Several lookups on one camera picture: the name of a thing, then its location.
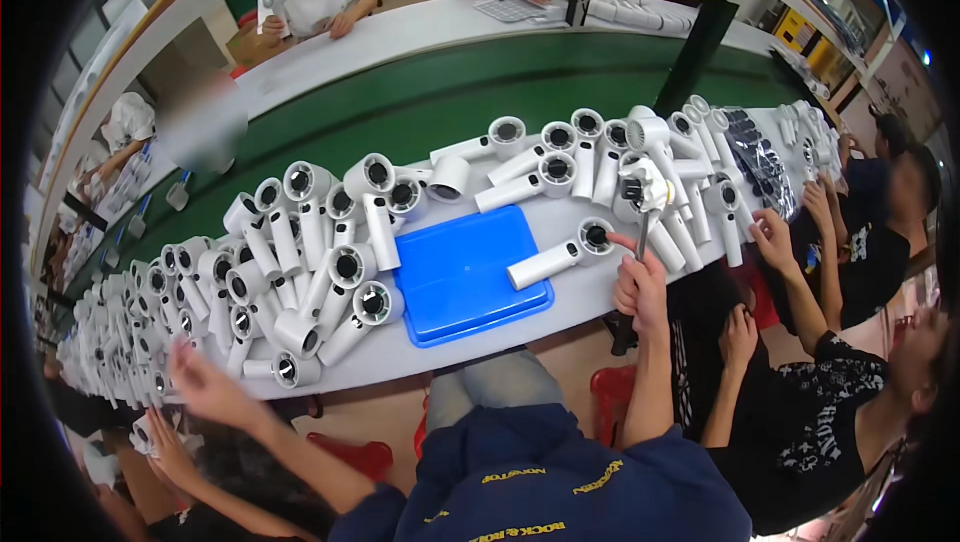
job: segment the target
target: green conveyor belt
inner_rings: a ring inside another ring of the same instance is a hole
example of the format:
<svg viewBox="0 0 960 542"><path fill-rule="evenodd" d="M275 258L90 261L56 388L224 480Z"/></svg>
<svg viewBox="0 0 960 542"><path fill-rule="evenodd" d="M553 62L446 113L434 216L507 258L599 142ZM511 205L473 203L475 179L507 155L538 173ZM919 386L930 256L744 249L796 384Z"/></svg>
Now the green conveyor belt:
<svg viewBox="0 0 960 542"><path fill-rule="evenodd" d="M653 105L683 43L636 34L538 33L426 52L320 87L252 121L230 172L194 174L183 212L164 201L181 173L157 185L147 231L140 240L121 241L117 271L132 259L153 259L164 243L222 236L221 218L236 193L253 193L270 175L282 177L295 160L342 176L368 152L395 164L426 159L434 148L481 135L498 116L518 116L531 132L583 106L626 116L634 105ZM696 92L722 106L770 107L798 97L770 58L726 47ZM129 219L108 231L104 244L113 244ZM83 295L103 247L67 296Z"/></svg>

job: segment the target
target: jeans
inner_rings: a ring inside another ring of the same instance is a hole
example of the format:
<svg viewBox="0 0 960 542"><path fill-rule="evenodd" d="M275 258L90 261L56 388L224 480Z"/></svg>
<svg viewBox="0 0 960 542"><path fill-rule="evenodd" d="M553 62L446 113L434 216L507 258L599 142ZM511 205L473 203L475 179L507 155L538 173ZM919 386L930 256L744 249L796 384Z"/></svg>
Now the jeans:
<svg viewBox="0 0 960 542"><path fill-rule="evenodd" d="M525 347L435 376L430 383L426 432L454 425L474 406L505 408L564 403L560 385Z"/></svg>

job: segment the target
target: blue tray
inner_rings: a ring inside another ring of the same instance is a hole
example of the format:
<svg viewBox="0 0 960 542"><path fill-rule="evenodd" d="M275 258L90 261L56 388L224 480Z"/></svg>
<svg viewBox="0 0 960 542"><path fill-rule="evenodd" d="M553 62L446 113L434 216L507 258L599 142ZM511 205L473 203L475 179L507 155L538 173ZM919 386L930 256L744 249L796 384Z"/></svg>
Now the blue tray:
<svg viewBox="0 0 960 542"><path fill-rule="evenodd" d="M514 290L507 267L537 253L527 220L514 205L439 223L396 239L402 266L393 272L414 346L429 348L550 308L544 280Z"/></svg>

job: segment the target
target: red stool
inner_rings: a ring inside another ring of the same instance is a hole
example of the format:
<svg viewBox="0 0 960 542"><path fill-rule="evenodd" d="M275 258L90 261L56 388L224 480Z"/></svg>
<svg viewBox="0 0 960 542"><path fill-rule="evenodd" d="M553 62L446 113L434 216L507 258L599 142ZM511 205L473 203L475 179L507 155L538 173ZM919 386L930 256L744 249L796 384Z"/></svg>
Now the red stool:
<svg viewBox="0 0 960 542"><path fill-rule="evenodd" d="M248 68L244 67L243 65L237 65L237 67L230 72L230 78L236 79L237 77L239 77L240 75L243 75L247 71L249 71Z"/></svg>
<svg viewBox="0 0 960 542"><path fill-rule="evenodd" d="M306 439L373 481L385 481L390 467L394 465L394 452L383 442L366 442L363 446L354 446L316 431L307 433Z"/></svg>
<svg viewBox="0 0 960 542"><path fill-rule="evenodd" d="M726 265L727 258L724 257L723 261ZM770 288L767 287L763 274L753 259L747 253L744 253L742 265L734 268L727 267L726 269L731 277L742 284L749 285L750 289L753 290L756 304L753 306L751 314L756 321L756 329L758 331L765 330L779 323L780 316L774 307L774 299L770 295Z"/></svg>
<svg viewBox="0 0 960 542"><path fill-rule="evenodd" d="M243 26L249 23L252 20L257 20L257 9L251 9L246 12L240 19L237 20L237 28L243 29Z"/></svg>
<svg viewBox="0 0 960 542"><path fill-rule="evenodd" d="M423 418L414 431L414 452L416 458L424 458L424 438L426 438L426 407L430 405L430 395L423 399Z"/></svg>
<svg viewBox="0 0 960 542"><path fill-rule="evenodd" d="M590 391L596 400L593 414L593 438L608 448L620 449L619 432L627 416L634 393L637 368L605 367L590 378Z"/></svg>

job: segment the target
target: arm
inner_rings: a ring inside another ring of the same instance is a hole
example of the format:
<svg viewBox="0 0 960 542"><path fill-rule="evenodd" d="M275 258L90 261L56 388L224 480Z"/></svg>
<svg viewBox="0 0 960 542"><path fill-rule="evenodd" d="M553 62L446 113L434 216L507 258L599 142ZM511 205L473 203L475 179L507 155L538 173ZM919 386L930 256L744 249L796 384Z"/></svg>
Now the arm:
<svg viewBox="0 0 960 542"><path fill-rule="evenodd" d="M169 369L190 412L246 431L338 513L349 512L374 492L374 483L366 476L282 424L266 404L247 396L183 338L174 342Z"/></svg>
<svg viewBox="0 0 960 542"><path fill-rule="evenodd" d="M700 445L704 448L725 448L730 443L730 430L734 427L734 410L740 395L740 384L746 370L738 371L724 367L720 376L720 389L713 401L713 410L706 419Z"/></svg>
<svg viewBox="0 0 960 542"><path fill-rule="evenodd" d="M817 305L800 266L793 258L790 247L790 228L772 209L753 213L757 223L750 225L750 232L763 260L780 272L786 287L787 303L793 314L799 343L803 351L815 356L817 341L827 332L827 321Z"/></svg>
<svg viewBox="0 0 960 542"><path fill-rule="evenodd" d="M637 243L622 234L606 238L630 249ZM636 379L623 424L623 446L664 435L673 425L670 327L666 318L666 271L647 249L643 261L623 258L613 291L617 310L633 317L639 339Z"/></svg>
<svg viewBox="0 0 960 542"><path fill-rule="evenodd" d="M839 332L843 296L840 294L840 275L837 271L839 245L834 233L834 212L831 210L825 182L829 178L830 176L824 177L821 174L818 183L804 183L802 202L820 230L820 307L823 318L829 329Z"/></svg>
<svg viewBox="0 0 960 542"><path fill-rule="evenodd" d="M724 448L730 443L740 384L743 383L747 366L757 349L757 338L757 323L746 311L746 307L734 307L726 318L726 328L720 336L720 354L723 356L724 369L713 410L706 419L700 438L700 444L704 448Z"/></svg>
<svg viewBox="0 0 960 542"><path fill-rule="evenodd" d="M300 437L262 404L246 432L276 457L291 473L303 479L335 511L350 512L374 492L374 483L353 467Z"/></svg>
<svg viewBox="0 0 960 542"><path fill-rule="evenodd" d="M377 7L377 0L357 0L353 8L346 11L348 17L358 21L369 15Z"/></svg>
<svg viewBox="0 0 960 542"><path fill-rule="evenodd" d="M206 503L250 533L275 538L297 536L305 540L317 539L277 515L204 480L186 452L184 443L155 408L147 409L147 425L158 455L157 459L150 459L150 466L162 471L176 487L183 489L193 499Z"/></svg>
<svg viewBox="0 0 960 542"><path fill-rule="evenodd" d="M127 164L131 156L143 149L143 144L147 140L134 140L127 144L122 150L106 159L100 167L100 179L106 180L114 171L118 171Z"/></svg>

